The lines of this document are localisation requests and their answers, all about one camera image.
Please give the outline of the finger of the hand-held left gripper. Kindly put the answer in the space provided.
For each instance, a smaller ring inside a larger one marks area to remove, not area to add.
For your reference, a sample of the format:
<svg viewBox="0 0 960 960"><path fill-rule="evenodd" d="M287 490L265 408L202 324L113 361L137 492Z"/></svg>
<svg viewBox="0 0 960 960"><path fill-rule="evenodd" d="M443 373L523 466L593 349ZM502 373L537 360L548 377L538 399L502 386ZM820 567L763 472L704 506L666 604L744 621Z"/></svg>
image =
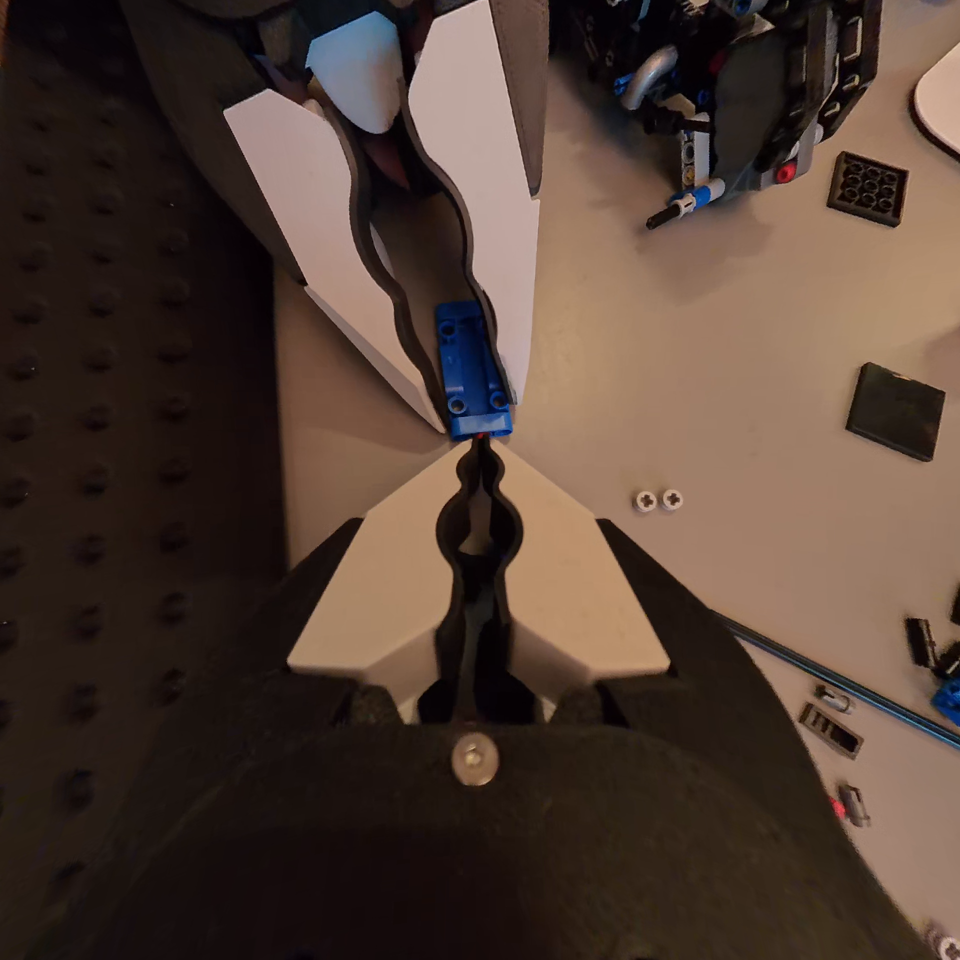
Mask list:
<svg viewBox="0 0 960 960"><path fill-rule="evenodd" d="M447 432L442 391L370 219L361 150L334 107L262 91L223 118L294 257L306 294L407 405Z"/></svg>
<svg viewBox="0 0 960 960"><path fill-rule="evenodd" d="M469 277L491 314L490 342L513 405L529 372L540 201L530 194L489 2L436 17L408 105L426 159L467 226Z"/></svg>

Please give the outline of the long black axle rod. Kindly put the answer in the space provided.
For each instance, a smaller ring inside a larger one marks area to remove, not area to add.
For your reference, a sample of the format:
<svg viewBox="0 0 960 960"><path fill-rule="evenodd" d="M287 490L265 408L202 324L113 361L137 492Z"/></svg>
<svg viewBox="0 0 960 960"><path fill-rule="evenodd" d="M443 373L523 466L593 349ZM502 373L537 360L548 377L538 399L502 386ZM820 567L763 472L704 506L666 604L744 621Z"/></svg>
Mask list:
<svg viewBox="0 0 960 960"><path fill-rule="evenodd" d="M739 623L737 620L729 618L725 614L716 610L712 613L740 642L749 643L754 648L798 669L809 677L824 683L829 688L841 691L876 711L894 718L912 730L951 747L955 751L959 750L958 732L952 731L946 726L870 689L852 678L842 675L803 654L797 653L770 637Z"/></svg>

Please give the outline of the black square studded plate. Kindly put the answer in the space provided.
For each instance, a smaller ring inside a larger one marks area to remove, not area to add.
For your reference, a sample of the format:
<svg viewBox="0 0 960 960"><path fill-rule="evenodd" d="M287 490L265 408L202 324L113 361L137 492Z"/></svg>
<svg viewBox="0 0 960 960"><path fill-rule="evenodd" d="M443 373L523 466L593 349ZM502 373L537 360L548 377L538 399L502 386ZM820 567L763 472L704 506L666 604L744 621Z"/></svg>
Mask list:
<svg viewBox="0 0 960 960"><path fill-rule="evenodd" d="M848 150L838 153L825 205L894 229L903 219L909 171Z"/></svg>

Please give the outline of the black toy truck chassis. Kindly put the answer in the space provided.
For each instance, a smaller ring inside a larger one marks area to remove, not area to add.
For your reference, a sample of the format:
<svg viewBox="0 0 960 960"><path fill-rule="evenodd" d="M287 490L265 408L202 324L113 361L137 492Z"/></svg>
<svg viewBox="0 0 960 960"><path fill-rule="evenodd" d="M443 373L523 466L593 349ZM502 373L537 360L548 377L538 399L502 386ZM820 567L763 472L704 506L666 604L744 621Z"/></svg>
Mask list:
<svg viewBox="0 0 960 960"><path fill-rule="evenodd" d="M676 138L678 191L654 231L810 170L879 70L882 1L549 2L550 48L647 136Z"/></svg>

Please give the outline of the black square flat tile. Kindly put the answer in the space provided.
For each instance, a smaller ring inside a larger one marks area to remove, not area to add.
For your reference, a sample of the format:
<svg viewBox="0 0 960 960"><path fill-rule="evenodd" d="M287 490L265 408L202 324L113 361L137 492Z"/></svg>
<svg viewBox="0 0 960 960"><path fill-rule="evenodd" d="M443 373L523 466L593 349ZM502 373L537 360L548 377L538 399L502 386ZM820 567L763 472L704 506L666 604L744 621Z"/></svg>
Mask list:
<svg viewBox="0 0 960 960"><path fill-rule="evenodd" d="M946 393L879 364L863 364L846 417L846 431L929 463L938 443Z"/></svg>

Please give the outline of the white book stand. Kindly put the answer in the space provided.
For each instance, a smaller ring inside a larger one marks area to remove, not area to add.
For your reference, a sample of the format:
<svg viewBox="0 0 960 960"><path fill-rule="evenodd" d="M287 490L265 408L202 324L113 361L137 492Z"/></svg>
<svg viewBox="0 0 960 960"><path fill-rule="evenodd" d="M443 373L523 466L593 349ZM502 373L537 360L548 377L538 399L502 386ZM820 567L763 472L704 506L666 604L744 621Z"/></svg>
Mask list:
<svg viewBox="0 0 960 960"><path fill-rule="evenodd" d="M909 110L918 131L959 162L959 45L920 77Z"/></svg>

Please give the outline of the dark grille tile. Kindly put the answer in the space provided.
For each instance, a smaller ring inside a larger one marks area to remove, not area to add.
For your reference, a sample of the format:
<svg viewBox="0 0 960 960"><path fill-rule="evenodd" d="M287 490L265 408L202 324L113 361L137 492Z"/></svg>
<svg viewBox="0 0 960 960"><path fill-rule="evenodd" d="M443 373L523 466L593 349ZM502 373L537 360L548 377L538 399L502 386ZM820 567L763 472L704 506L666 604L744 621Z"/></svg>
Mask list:
<svg viewBox="0 0 960 960"><path fill-rule="evenodd" d="M863 738L812 702L801 709L798 725L846 759L854 761L861 752Z"/></svg>

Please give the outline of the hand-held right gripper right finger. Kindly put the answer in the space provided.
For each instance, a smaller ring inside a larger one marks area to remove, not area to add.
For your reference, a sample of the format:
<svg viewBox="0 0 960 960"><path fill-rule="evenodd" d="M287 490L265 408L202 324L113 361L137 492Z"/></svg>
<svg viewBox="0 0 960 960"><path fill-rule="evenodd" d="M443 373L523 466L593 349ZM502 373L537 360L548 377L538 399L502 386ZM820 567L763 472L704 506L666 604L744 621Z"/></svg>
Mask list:
<svg viewBox="0 0 960 960"><path fill-rule="evenodd" d="M597 682L666 675L669 655L594 514L506 444L490 451L520 528L504 569L509 673L553 707Z"/></svg>

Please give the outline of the blue toy brick assembly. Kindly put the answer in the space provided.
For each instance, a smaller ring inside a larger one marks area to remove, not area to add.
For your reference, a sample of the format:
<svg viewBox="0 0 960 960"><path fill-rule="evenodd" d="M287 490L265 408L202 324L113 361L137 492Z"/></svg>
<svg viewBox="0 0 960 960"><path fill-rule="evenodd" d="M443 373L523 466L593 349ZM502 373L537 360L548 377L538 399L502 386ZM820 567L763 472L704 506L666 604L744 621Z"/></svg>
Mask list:
<svg viewBox="0 0 960 960"><path fill-rule="evenodd" d="M940 682L931 706L955 727L959 727L959 640L937 660L933 674Z"/></svg>

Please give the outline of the blue toy brick panel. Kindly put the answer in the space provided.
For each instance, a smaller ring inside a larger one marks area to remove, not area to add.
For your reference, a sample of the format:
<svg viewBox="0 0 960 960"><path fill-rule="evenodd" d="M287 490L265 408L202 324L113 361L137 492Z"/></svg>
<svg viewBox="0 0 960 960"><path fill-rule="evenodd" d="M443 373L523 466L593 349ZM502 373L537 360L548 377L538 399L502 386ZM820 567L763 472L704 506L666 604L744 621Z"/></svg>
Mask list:
<svg viewBox="0 0 960 960"><path fill-rule="evenodd" d="M513 433L511 402L495 363L480 304L451 301L435 309L438 356L449 432L455 442L478 432Z"/></svg>

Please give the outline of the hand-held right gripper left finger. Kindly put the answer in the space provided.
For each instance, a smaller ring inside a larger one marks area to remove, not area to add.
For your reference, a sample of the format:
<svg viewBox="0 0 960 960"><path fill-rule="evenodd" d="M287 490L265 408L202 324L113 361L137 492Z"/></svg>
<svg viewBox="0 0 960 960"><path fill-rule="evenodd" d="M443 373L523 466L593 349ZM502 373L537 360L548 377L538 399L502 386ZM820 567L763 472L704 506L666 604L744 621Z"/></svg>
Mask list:
<svg viewBox="0 0 960 960"><path fill-rule="evenodd" d="M402 707L440 683L455 695L466 646L461 547L482 442L462 442L361 520L287 665L354 680Z"/></svg>

